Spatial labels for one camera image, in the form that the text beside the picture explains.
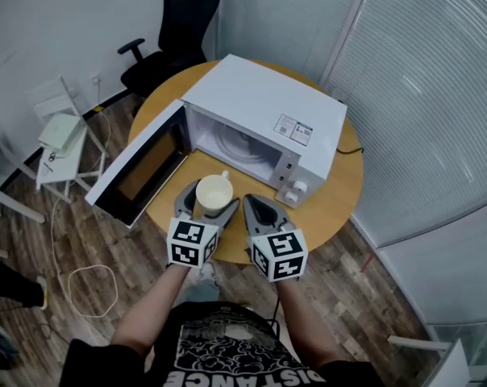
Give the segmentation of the person's right forearm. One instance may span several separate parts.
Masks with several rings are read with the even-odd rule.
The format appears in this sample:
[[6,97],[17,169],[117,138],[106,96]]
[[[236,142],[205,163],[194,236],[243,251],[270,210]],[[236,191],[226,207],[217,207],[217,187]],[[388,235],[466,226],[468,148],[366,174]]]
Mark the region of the person's right forearm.
[[294,351],[300,361],[313,370],[340,360],[338,345],[325,322],[302,292],[298,282],[276,282],[285,323]]

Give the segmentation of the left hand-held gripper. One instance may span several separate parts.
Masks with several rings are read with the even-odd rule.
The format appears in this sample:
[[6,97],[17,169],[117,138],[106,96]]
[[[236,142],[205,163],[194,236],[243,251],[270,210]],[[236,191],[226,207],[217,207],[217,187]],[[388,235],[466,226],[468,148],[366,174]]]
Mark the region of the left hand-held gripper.
[[215,253],[221,232],[239,209],[240,199],[234,198],[213,216],[193,218],[198,183],[191,182],[174,202],[166,239],[170,264],[201,268]]

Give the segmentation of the white microwave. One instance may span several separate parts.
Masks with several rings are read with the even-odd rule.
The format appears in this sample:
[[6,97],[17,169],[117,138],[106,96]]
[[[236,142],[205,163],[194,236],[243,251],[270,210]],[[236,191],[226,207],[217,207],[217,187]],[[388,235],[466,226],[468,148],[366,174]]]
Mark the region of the white microwave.
[[[334,98],[250,60],[229,55],[171,102],[118,155],[86,201],[131,227],[194,151],[270,186],[297,208],[327,180],[347,108]],[[225,124],[275,148],[273,164],[243,164],[214,139]]]

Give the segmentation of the white chair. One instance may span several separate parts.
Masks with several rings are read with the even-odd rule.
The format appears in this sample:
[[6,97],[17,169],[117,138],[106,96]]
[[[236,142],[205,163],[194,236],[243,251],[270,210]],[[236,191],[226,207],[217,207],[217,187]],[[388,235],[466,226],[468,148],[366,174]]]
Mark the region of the white chair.
[[37,189],[44,187],[50,190],[53,194],[57,196],[57,198],[69,203],[69,192],[73,184],[77,184],[85,191],[89,191],[91,189],[91,186],[86,181],[88,179],[97,181],[103,174],[106,164],[106,158],[108,157],[106,146],[101,143],[99,138],[94,134],[93,130],[86,123],[86,120],[82,113],[77,109],[76,103],[73,100],[73,97],[70,94],[69,89],[66,86],[65,81],[62,77],[57,77],[30,90],[27,95],[35,112],[35,115],[43,124],[43,129],[48,120],[55,113],[66,113],[81,117],[85,123],[84,130],[87,130],[85,145],[88,140],[91,141],[100,153],[99,158],[97,158],[97,161],[92,164],[91,169],[88,169],[86,171],[80,170],[80,162],[78,174],[73,181],[43,184],[39,188],[37,188],[36,186]]

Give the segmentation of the round wooden table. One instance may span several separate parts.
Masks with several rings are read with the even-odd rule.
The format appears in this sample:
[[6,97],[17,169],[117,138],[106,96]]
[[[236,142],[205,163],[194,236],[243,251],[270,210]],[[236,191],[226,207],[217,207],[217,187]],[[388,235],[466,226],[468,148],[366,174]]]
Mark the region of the round wooden table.
[[[140,107],[130,135],[134,139],[172,101],[181,98],[201,77],[209,72],[215,61],[196,65],[168,79],[146,99]],[[363,184],[363,155],[359,152],[360,142],[351,121],[345,121],[339,139],[331,172],[323,186],[299,208],[287,211],[296,227],[302,229],[309,250],[325,244],[347,222],[359,201]],[[245,194],[259,194],[267,198],[274,195],[273,189],[202,151],[192,152],[169,182],[156,195],[146,211],[154,223],[168,230],[173,215],[176,196],[191,181],[211,174],[220,174],[228,169],[236,197]],[[223,232],[216,260],[235,264],[249,264],[246,253],[248,233],[244,225],[244,213],[237,211],[227,229]]]

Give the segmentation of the black office chair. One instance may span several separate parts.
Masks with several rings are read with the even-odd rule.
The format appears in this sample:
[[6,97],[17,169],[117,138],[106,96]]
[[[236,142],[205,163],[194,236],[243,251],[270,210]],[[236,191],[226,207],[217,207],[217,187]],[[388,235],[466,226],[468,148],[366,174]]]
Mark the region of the black office chair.
[[159,51],[142,56],[143,38],[123,45],[118,54],[132,52],[136,63],[121,76],[134,94],[148,97],[154,89],[185,69],[206,62],[202,41],[220,0],[164,0]]

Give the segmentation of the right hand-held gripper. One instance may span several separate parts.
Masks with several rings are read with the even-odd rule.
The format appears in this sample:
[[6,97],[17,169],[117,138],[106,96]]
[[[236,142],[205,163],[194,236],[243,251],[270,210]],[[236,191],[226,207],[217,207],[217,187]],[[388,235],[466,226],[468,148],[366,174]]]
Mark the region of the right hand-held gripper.
[[289,221],[282,205],[258,194],[243,197],[251,262],[269,282],[299,278],[308,249],[301,229]]

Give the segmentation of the cream ceramic mug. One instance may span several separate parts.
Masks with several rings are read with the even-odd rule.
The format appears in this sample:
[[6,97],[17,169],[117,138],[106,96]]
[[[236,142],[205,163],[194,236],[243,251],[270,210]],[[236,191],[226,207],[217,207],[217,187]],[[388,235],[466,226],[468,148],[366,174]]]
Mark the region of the cream ceramic mug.
[[203,177],[197,184],[195,195],[203,215],[215,216],[233,198],[233,186],[229,180],[230,173],[224,170],[221,174]]

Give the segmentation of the person's jeans leg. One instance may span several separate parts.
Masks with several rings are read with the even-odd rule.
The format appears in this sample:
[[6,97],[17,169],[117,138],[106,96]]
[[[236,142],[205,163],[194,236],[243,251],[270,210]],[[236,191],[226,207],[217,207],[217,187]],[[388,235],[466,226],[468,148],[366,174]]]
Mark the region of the person's jeans leg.
[[177,304],[185,302],[216,302],[219,299],[220,289],[214,281],[202,280],[189,286],[180,296]]

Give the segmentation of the person's left forearm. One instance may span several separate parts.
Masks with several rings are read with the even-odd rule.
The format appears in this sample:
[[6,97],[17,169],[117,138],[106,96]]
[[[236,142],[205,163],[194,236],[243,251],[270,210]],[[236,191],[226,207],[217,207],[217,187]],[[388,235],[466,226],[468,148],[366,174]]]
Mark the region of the person's left forearm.
[[189,267],[171,264],[125,313],[110,344],[129,347],[145,358],[159,337],[189,271]]

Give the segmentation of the person's black printed shirt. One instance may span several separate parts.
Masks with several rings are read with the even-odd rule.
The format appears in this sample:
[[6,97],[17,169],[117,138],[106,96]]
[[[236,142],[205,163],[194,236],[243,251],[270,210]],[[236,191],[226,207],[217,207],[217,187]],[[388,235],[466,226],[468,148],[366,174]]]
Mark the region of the person's black printed shirt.
[[75,339],[59,387],[385,387],[370,363],[298,362],[258,314],[231,302],[170,312],[149,370],[133,349]]

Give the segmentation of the white window blinds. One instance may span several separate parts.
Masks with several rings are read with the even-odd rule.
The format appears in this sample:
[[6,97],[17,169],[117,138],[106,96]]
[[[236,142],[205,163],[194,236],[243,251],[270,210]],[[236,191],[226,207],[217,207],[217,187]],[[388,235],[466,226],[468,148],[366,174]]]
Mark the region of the white window blinds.
[[487,0],[222,0],[218,54],[347,106],[364,148],[354,217],[376,245],[487,203]]

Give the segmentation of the glass microwave turntable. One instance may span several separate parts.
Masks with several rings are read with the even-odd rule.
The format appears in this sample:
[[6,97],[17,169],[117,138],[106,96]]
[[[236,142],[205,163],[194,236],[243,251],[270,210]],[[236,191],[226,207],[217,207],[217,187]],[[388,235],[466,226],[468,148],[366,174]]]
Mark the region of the glass microwave turntable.
[[275,148],[225,124],[220,123],[216,125],[214,139],[219,149],[227,157],[239,163],[258,164],[269,162],[273,164],[281,157],[281,153]]

